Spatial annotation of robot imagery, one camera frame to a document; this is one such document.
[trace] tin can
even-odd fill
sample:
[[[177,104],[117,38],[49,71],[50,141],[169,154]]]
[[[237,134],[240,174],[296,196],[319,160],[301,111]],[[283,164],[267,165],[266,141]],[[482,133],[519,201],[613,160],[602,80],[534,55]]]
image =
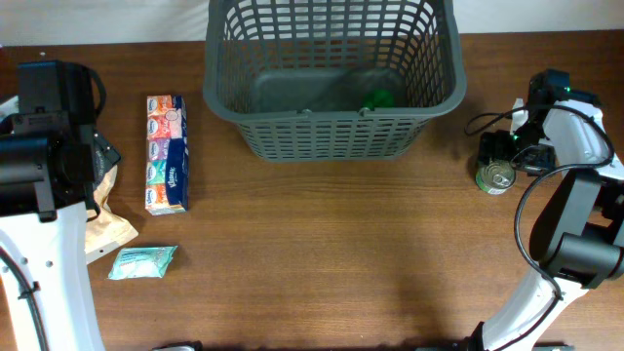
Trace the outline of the tin can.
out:
[[[477,170],[477,185],[487,194],[499,195],[516,182],[516,170],[507,161],[493,161]]]

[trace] wooden tabletop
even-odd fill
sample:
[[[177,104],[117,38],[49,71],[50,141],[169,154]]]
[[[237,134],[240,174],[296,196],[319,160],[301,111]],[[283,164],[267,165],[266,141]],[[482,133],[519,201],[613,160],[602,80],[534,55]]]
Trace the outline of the wooden tabletop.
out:
[[[604,125],[624,156],[624,32],[463,35],[468,92],[392,162],[272,164],[202,99],[203,43],[5,48],[2,93],[16,91],[7,63],[76,61],[108,91],[99,129],[121,151],[110,207],[139,235],[131,247],[178,245],[164,279],[106,279],[116,252],[89,265],[108,350],[205,345],[341,347],[431,344],[469,335],[492,316],[528,267],[513,216],[528,179],[490,196],[474,181],[478,138],[467,119],[511,108],[545,68],[604,103]],[[182,94],[188,108],[190,212],[144,208],[145,97]],[[524,231],[552,195],[529,201]],[[542,338],[579,350],[624,344],[624,280],[570,306]],[[0,303],[0,349],[15,342]]]

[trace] kleenex tissue box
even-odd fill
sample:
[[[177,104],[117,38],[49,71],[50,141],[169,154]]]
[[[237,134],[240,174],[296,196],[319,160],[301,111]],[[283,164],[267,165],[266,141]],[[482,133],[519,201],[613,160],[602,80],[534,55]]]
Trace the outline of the kleenex tissue box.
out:
[[[153,215],[188,211],[186,141],[182,97],[147,97],[145,208]]]

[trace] black cable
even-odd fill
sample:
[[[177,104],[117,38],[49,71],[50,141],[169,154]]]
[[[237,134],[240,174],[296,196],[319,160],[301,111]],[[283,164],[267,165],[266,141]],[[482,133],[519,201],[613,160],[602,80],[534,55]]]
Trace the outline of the black cable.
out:
[[[87,218],[87,223],[89,223],[90,221],[98,219],[99,214],[101,214],[101,209],[99,208],[98,203],[96,203],[95,201],[94,201],[94,211],[96,212],[96,215],[94,215],[94,216],[92,216],[90,218]]]
[[[91,78],[93,78],[96,83],[97,91],[99,92],[99,104],[96,107],[96,117],[99,117],[99,114],[104,109],[106,105],[106,89],[104,88],[104,84],[101,82],[99,75],[92,69],[89,69],[89,73],[91,74]]]
[[[468,132],[468,127],[470,127],[471,124],[473,124],[478,119],[481,119],[483,117],[488,117],[488,116],[497,116],[497,117],[492,119],[491,121],[487,122],[485,125],[483,125],[479,129],[477,129],[476,131]],[[511,113],[509,113],[509,112],[505,112],[505,113],[486,112],[486,113],[482,113],[480,115],[476,115],[475,117],[471,118],[470,121],[468,121],[468,123],[466,123],[466,126],[464,127],[464,133],[468,137],[471,137],[471,136],[473,136],[473,135],[475,135],[477,133],[480,133],[480,132],[486,130],[487,128],[489,128],[489,126],[493,125],[494,123],[500,121],[501,119],[503,119],[505,117],[511,118]]]
[[[42,351],[48,351],[48,341],[46,339],[46,331],[43,328],[43,322],[41,321],[41,314],[39,313],[39,308],[37,307],[37,301],[35,300],[35,296],[33,295],[37,290],[37,287],[31,288],[21,272],[20,268],[16,265],[16,263],[11,259],[9,254],[0,247],[0,259],[7,265],[7,268],[13,273],[16,277],[16,280],[19,284],[19,297],[18,299],[25,298],[28,302],[28,308],[30,309],[30,315],[32,316],[32,323],[35,326],[35,331],[37,332],[37,338],[39,339],[39,348]]]
[[[516,160],[516,158],[522,154],[525,153],[525,151],[527,150],[531,150],[533,148],[541,148],[543,145],[530,145],[525,147],[523,150],[519,151],[514,157],[511,158],[511,160],[509,161],[509,164],[511,165],[511,167],[515,170],[516,166],[514,166],[514,160]]]
[[[516,238],[516,245],[518,246],[518,250],[520,250],[520,254],[523,256],[523,258],[525,259],[526,263],[528,263],[528,265],[533,268],[535,271],[537,271],[542,278],[544,278],[545,280],[547,280],[552,286],[553,286],[553,292],[555,294],[555,298],[553,298],[553,302],[550,304],[550,306],[548,306],[548,309],[546,309],[546,311],[544,312],[544,314],[525,332],[523,332],[522,334],[520,334],[518,337],[516,337],[515,339],[507,342],[506,344],[502,345],[501,347],[493,350],[493,351],[502,351],[506,348],[508,348],[509,346],[521,341],[522,339],[524,339],[525,337],[527,337],[528,335],[530,335],[532,332],[534,332],[545,320],[546,318],[548,318],[548,316],[551,314],[551,312],[553,312],[553,310],[555,309],[555,307],[557,307],[557,304],[559,303],[559,301],[563,300],[563,296],[562,296],[562,289],[559,286],[559,283],[557,283],[557,281],[555,281],[555,278],[552,277],[550,274],[548,274],[546,271],[544,271],[537,262],[535,262],[530,255],[527,252],[527,249],[525,248],[525,245],[523,244],[522,241],[522,237],[520,235],[520,219],[522,217],[522,213],[523,213],[523,209],[525,208],[525,205],[527,204],[527,200],[528,200],[528,196],[530,195],[530,193],[537,187],[537,185],[541,184],[544,180],[560,173],[560,172],[565,172],[565,171],[570,171],[570,170],[594,170],[596,168],[600,168],[600,167],[604,167],[606,165],[609,165],[612,161],[613,161],[613,157],[615,156],[615,148],[613,147],[613,143],[611,142],[611,140],[609,139],[609,137],[606,135],[605,131],[603,131],[594,121],[594,119],[592,117],[587,116],[586,114],[584,114],[583,112],[575,109],[575,108],[571,108],[571,107],[567,107],[567,106],[561,106],[561,105],[550,105],[550,104],[536,104],[536,105],[530,105],[530,106],[523,106],[523,107],[519,107],[519,108],[515,108],[511,111],[505,112],[505,113],[501,113],[499,115],[500,116],[506,116],[506,115],[511,115],[514,112],[517,111],[522,111],[522,110],[526,110],[526,111],[535,111],[535,110],[545,110],[545,109],[559,109],[559,110],[563,110],[563,111],[567,111],[567,112],[571,112],[575,115],[577,115],[578,117],[580,117],[582,120],[584,120],[585,122],[587,122],[592,129],[601,137],[601,139],[604,141],[604,143],[606,144],[606,147],[608,149],[608,154],[606,156],[606,158],[604,160],[602,160],[599,163],[595,163],[595,164],[569,164],[569,165],[563,165],[563,166],[559,166],[556,169],[547,172],[543,175],[540,175],[538,178],[536,178],[531,184],[530,186],[525,190],[525,193],[523,194],[523,197],[520,199],[520,203],[518,203],[518,207],[516,208],[516,215],[514,217],[514,236]]]

